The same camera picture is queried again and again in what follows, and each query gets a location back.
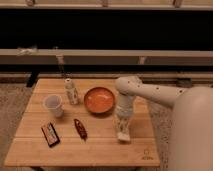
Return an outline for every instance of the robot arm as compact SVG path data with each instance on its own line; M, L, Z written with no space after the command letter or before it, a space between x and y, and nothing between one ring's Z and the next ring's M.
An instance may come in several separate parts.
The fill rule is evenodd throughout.
M174 106L176 99L187 90L186 88L143 84L138 77L134 76L118 78L115 87L127 99L128 96L141 96L170 108Z
M142 84L137 77L116 80L119 91L117 137L130 141L129 118L135 96L141 96L172 109L168 171L213 170L213 90L209 87L189 89Z

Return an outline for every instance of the bowl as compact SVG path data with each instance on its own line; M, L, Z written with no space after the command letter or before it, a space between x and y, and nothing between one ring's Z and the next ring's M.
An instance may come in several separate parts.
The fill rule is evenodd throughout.
M86 109L94 114L103 114L109 112L115 104L113 93L104 87L95 87L90 89L84 96L84 105Z

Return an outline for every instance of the white cup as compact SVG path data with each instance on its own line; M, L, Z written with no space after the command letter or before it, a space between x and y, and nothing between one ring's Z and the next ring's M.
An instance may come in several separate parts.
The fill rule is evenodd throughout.
M43 106L48 109L55 117L63 114L62 99L59 95L49 95L43 101Z

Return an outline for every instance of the wooden table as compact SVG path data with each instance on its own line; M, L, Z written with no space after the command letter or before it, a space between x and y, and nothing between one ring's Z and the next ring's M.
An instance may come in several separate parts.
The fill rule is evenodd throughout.
M116 138L114 114L98 118L88 113L83 104L85 93L93 87L109 88L115 96L113 79L74 79L80 104L70 105L63 79L40 79L28 103L7 154L6 166L159 166L151 119L146 101L140 97L134 103L130 125L131 143L119 143ZM64 115L54 118L42 106L49 94L63 99ZM85 125L88 139L79 138L73 119ZM49 148L41 126L52 122L60 144Z

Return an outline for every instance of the small bottle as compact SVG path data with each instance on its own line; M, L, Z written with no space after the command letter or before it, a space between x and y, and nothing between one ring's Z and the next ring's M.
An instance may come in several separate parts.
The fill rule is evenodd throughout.
M78 104L78 92L75 88L73 81L70 78L65 80L65 89L70 104Z

